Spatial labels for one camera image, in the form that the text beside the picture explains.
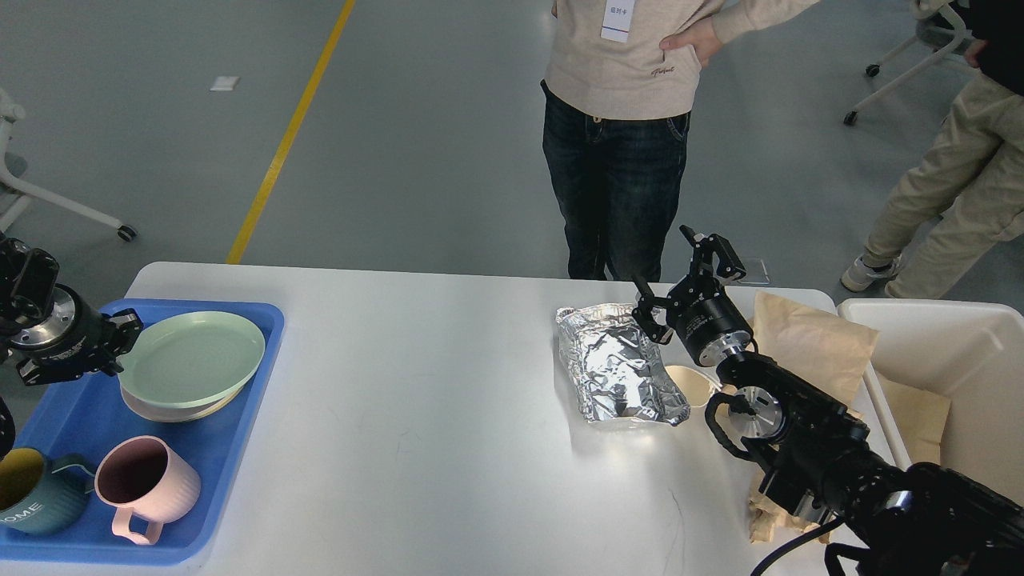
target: caster wheel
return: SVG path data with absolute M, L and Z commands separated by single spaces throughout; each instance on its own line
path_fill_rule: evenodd
M 125 242 L 131 242 L 132 240 L 135 240 L 136 236 L 138 236 L 138 233 L 135 232 L 135 229 L 131 227 L 124 225 L 118 229 L 118 237 L 121 238 L 121 240 L 124 240 Z

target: sneaker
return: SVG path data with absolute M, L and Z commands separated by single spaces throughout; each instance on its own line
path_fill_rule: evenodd
M 882 269 L 873 269 L 864 263 L 863 256 L 857 256 L 850 268 L 843 273 L 840 282 L 851 292 L 863 292 L 868 286 L 879 280 L 892 280 L 896 278 L 902 266 L 903 255 L 896 256 L 889 265 Z

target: gray floor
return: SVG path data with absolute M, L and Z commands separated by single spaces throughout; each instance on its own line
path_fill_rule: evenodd
M 97 305 L 151 261 L 224 261 L 342 5 L 0 0 L 25 178 L 139 231 L 125 244 L 36 202 L 8 234 Z M 356 2 L 243 263 L 564 277 L 540 147 L 550 6 Z M 851 297 L 840 274 L 968 80 L 934 68 L 844 126 L 927 54 L 863 76 L 911 32 L 903 0 L 825 0 L 727 46 L 697 93 L 677 223 L 762 258 L 774 286 Z M 209 92 L 219 75 L 238 90 Z M 993 249 L 947 297 L 1024 310 L 1021 247 Z M 664 279 L 688 260 L 671 236 Z M 0 368 L 16 411 L 41 392 Z

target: blue jeans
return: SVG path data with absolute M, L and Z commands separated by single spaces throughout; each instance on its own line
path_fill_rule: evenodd
M 679 208 L 689 113 L 658 120 L 593 118 L 541 87 L 544 156 L 565 218 L 569 278 L 647 282 Z

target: khaki pants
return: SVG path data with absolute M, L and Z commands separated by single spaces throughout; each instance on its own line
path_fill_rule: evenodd
M 864 262 L 887 264 L 950 206 L 886 286 L 889 295 L 939 298 L 996 242 L 1024 233 L 1024 97 L 980 74 L 953 100 L 921 165 L 890 193 Z

